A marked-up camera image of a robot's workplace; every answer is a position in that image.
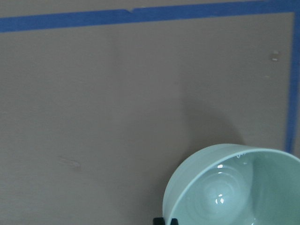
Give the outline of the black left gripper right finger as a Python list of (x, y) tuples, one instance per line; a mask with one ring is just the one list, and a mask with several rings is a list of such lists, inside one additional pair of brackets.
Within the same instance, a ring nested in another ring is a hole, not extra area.
[(172, 218), (171, 225), (179, 225), (178, 220), (176, 218)]

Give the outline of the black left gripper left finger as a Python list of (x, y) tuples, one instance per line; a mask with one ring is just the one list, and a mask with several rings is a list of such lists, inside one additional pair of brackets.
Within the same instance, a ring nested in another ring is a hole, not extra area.
[(153, 218), (153, 225), (165, 225), (165, 220), (163, 217)]

